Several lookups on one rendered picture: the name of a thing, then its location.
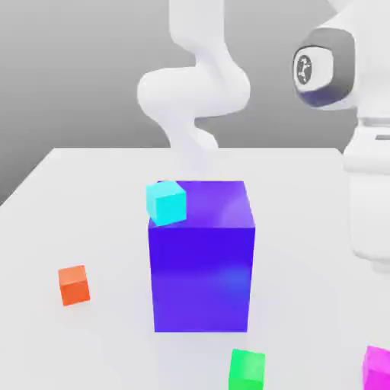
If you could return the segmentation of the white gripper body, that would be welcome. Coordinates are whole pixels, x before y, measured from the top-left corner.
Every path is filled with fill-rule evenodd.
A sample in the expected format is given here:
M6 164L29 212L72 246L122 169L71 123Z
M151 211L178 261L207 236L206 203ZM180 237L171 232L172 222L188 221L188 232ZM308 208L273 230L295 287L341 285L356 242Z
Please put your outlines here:
M350 243L370 261L390 261L390 175L350 175Z

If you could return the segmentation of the small magenta cube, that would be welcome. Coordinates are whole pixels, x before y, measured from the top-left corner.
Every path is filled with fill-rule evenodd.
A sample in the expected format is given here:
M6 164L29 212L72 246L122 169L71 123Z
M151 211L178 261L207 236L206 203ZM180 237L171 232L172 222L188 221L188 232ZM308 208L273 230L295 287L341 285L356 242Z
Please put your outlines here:
M368 346L362 372L363 390L390 390L390 350Z

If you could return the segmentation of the small green cube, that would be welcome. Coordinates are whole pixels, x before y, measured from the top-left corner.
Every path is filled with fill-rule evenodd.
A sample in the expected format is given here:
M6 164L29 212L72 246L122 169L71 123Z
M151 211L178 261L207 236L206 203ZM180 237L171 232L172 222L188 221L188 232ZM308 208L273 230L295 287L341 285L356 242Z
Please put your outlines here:
M232 350L229 390L264 390L265 355L248 350Z

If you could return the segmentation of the small cyan cube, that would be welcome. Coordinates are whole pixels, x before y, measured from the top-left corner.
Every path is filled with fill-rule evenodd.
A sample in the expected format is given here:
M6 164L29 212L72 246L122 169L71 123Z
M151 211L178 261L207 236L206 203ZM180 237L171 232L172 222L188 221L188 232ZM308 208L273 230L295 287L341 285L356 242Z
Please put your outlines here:
M146 186L146 209L156 226L182 222L187 218L187 193L176 181Z

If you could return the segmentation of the small orange cube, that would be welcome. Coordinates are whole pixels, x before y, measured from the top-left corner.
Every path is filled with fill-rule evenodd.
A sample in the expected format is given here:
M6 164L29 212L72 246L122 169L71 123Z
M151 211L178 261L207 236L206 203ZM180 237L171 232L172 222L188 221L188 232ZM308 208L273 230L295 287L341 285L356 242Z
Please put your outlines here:
M58 271L59 288L64 306L90 300L85 266L62 268Z

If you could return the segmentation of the large purple box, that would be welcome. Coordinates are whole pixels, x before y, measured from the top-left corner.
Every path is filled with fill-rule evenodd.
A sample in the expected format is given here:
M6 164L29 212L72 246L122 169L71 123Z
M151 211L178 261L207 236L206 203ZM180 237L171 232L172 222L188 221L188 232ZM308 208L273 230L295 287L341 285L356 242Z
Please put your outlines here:
M149 222L157 332L248 329L255 222L243 181L181 181L187 218Z

